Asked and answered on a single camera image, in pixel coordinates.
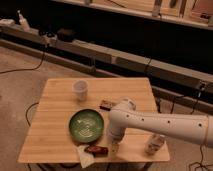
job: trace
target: white cup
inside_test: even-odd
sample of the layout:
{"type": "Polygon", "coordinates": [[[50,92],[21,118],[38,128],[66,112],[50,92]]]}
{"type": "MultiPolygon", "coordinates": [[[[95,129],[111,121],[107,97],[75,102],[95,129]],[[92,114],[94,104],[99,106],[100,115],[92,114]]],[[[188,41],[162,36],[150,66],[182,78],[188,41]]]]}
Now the white cup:
{"type": "Polygon", "coordinates": [[[80,80],[73,84],[73,92],[76,95],[77,100],[85,101],[87,98],[87,82],[80,80]]]}

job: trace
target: gray carpet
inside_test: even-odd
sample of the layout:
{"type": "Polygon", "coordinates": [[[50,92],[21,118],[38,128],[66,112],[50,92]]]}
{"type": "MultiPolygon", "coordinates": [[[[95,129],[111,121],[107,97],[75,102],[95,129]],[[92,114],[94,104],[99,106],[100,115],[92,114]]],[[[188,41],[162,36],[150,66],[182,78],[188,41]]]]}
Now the gray carpet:
{"type": "MultiPolygon", "coordinates": [[[[0,47],[0,71],[17,68],[33,68],[39,64],[39,59],[13,50],[0,47]]],[[[26,109],[39,101],[45,82],[56,77],[91,77],[59,65],[44,62],[36,71],[14,72],[0,75],[0,171],[25,171],[26,166],[17,163],[17,158],[27,134],[28,126],[25,120],[26,109]]],[[[162,101],[162,112],[169,112],[171,103],[162,101]]],[[[176,105],[175,113],[189,113],[191,109],[176,105]]],[[[187,165],[199,161],[201,156],[199,146],[173,138],[167,138],[171,160],[164,163],[154,163],[150,171],[184,171],[187,165]]],[[[205,163],[213,163],[213,150],[205,148],[205,163]]],[[[32,164],[32,170],[39,168],[32,164]]],[[[142,164],[113,164],[110,171],[140,170],[142,164]]],[[[106,164],[95,164],[85,170],[102,171],[106,164]]]]}

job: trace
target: wall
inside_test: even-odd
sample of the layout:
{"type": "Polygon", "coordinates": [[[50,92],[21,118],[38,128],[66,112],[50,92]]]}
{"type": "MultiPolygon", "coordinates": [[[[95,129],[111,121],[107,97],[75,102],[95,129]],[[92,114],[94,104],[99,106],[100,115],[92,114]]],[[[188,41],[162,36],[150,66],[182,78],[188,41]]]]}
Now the wall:
{"type": "Polygon", "coordinates": [[[1,0],[0,17],[18,22],[17,9],[34,28],[72,28],[82,40],[213,74],[213,31],[50,0],[1,0]]]}

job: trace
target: table leg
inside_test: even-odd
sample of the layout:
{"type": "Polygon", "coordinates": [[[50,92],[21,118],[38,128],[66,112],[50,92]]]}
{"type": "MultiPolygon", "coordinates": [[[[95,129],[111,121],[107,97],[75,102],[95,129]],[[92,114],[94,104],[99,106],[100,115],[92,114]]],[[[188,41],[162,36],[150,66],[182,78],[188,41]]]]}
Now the table leg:
{"type": "Polygon", "coordinates": [[[151,167],[153,163],[149,162],[149,163],[145,163],[144,167],[142,168],[142,171],[147,171],[149,170],[149,168],[151,167]]]}

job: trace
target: tabletop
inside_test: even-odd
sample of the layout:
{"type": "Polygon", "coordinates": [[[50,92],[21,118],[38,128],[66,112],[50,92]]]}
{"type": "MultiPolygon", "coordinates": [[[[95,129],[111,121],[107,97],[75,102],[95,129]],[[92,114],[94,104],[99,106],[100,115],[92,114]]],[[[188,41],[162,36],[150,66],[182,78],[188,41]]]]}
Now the tabletop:
{"type": "MultiPolygon", "coordinates": [[[[77,144],[73,142],[68,125],[79,110],[90,108],[101,113],[104,132],[95,145],[107,146],[108,111],[99,108],[101,100],[115,103],[132,99],[138,111],[156,112],[155,99],[147,78],[61,78],[49,79],[43,90],[37,111],[21,149],[20,163],[79,163],[77,144]],[[88,97],[78,102],[72,92],[75,81],[88,83],[88,97]]],[[[127,128],[117,156],[95,157],[95,162],[160,162],[169,161],[167,144],[154,155],[144,153],[145,143],[152,133],[127,128]]]]}

